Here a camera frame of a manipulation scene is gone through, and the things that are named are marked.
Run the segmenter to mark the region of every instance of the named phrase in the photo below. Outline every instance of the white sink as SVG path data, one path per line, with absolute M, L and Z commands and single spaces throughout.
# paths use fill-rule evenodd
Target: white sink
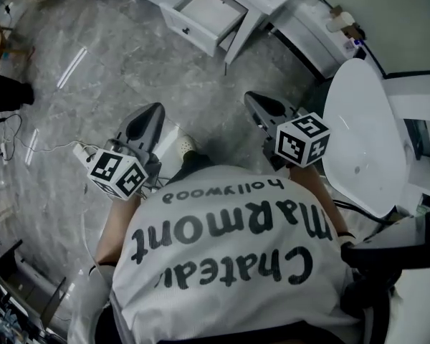
M 331 129 L 322 159 L 331 186 L 377 217 L 399 201 L 406 154 L 381 79 L 361 59 L 338 70 L 323 120 Z

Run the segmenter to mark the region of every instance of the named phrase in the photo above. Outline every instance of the person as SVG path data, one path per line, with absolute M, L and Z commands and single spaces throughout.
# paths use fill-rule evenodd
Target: person
M 0 112 L 15 111 L 33 105 L 34 91 L 29 83 L 20 83 L 0 75 Z
M 315 167 L 256 175 L 177 146 L 165 187 L 113 201 L 69 343 L 359 343 L 340 308 L 353 236 Z

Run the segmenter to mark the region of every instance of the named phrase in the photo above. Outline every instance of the desk leg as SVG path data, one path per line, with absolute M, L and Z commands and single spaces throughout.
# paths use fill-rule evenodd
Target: desk leg
M 250 34 L 263 20 L 265 14 L 258 9 L 250 9 L 242 22 L 239 31 L 237 32 L 234 41 L 231 43 L 228 53 L 224 58 L 225 63 L 231 64 L 236 58 L 245 41 L 249 38 Z

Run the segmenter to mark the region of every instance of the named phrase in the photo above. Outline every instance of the gray marble floor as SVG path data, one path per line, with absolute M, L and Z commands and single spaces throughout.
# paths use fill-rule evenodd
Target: gray marble floor
M 263 32 L 248 41 L 225 76 L 222 51 L 213 58 L 199 51 L 167 29 L 160 9 L 145 0 L 33 3 L 11 38 L 36 49 L 29 62 L 8 57 L 0 72 L 34 86 L 36 102 L 20 111 L 19 137 L 29 144 L 36 133 L 37 149 L 71 140 L 102 146 L 129 113 L 161 102 L 167 114 L 161 139 L 180 129 L 218 163 L 271 173 L 243 94 L 260 90 L 297 104 L 314 82 L 285 46 Z M 87 54 L 58 88 L 82 48 Z M 10 120 L 17 125 L 17 118 Z M 81 226 L 93 251 L 111 201 L 88 182 L 72 147 L 34 153 L 31 162 L 28 157 L 16 142 L 13 160 L 6 166 L 0 160 L 0 214 L 6 211 L 0 253 L 23 239 L 21 255 L 51 282 L 72 281 L 91 266 Z M 172 176 L 175 162 L 163 162 L 163 172 Z

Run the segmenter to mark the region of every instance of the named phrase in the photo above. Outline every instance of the white drawer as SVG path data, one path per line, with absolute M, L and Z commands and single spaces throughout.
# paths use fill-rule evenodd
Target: white drawer
M 234 0 L 182 0 L 159 6 L 170 29 L 210 56 L 247 13 Z

